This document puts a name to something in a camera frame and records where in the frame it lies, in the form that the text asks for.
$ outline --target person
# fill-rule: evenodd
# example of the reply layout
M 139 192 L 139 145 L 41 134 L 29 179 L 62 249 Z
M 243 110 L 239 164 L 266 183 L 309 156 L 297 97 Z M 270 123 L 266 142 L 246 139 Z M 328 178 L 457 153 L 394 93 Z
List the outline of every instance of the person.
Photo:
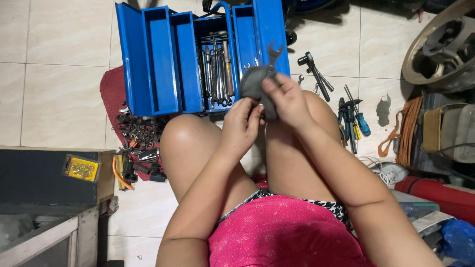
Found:
M 178 207 L 156 266 L 442 266 L 387 186 L 342 147 L 330 107 L 276 79 L 262 83 L 279 116 L 266 125 L 268 190 L 239 163 L 264 125 L 256 101 L 235 102 L 222 130 L 190 114 L 166 125 L 161 160 Z

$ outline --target woman's left hand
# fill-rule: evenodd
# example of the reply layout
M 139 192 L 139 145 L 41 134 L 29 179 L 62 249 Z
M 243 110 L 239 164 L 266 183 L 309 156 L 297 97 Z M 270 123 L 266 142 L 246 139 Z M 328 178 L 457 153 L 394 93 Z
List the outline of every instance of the woman's left hand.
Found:
M 219 148 L 236 160 L 240 160 L 251 148 L 257 138 L 259 124 L 264 125 L 261 114 L 263 105 L 257 105 L 249 115 L 249 111 L 257 101 L 246 97 L 234 103 L 224 116 L 223 132 Z

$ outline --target black and white patterned shorts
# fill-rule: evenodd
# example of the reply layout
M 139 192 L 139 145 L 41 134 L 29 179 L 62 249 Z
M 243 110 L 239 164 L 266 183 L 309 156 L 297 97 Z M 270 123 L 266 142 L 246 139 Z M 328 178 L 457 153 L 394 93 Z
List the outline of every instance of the black and white patterned shorts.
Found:
M 260 199 L 263 197 L 270 197 L 274 195 L 275 194 L 271 194 L 267 188 L 259 189 L 257 192 L 249 196 L 241 204 L 237 205 L 230 212 L 221 216 L 219 221 L 216 223 L 215 228 L 217 228 L 221 224 L 222 221 L 224 221 L 229 215 L 231 215 L 234 211 L 236 211 L 242 205 L 256 199 Z M 348 217 L 348 211 L 346 210 L 345 205 L 342 202 L 330 202 L 330 201 L 306 200 L 306 199 L 301 199 L 301 200 L 326 208 L 327 210 L 331 211 L 333 215 L 335 215 L 335 217 L 338 220 L 340 220 L 348 229 L 352 229 L 351 223 L 350 223 L 350 217 Z

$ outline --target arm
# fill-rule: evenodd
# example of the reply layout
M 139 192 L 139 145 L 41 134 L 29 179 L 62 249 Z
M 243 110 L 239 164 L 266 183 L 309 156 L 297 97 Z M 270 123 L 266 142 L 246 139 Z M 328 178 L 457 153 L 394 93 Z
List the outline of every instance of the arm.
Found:
M 170 219 L 160 243 L 156 266 L 207 266 L 208 240 L 220 216 L 232 170 L 257 137 L 263 106 L 244 98 L 224 118 L 221 143 L 191 184 Z
M 442 266 L 420 238 L 386 185 L 344 149 L 310 115 L 296 84 L 263 82 L 279 118 L 288 124 L 325 181 L 348 209 L 359 241 L 371 262 L 381 267 Z

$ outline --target blue screwdriver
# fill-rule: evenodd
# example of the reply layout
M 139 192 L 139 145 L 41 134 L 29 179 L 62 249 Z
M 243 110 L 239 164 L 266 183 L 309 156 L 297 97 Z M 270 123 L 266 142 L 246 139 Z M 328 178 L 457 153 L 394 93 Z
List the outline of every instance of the blue screwdriver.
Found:
M 358 124 L 360 125 L 361 132 L 364 134 L 364 136 L 370 136 L 371 135 L 371 130 L 366 121 L 364 120 L 363 113 L 360 113 L 358 111 L 358 108 L 356 107 L 355 101 L 353 100 L 353 96 L 350 93 L 350 90 L 348 89 L 348 86 L 345 85 L 345 91 L 346 94 L 348 95 L 348 98 L 353 102 L 353 105 L 355 107 L 356 115 L 355 118 L 358 120 Z

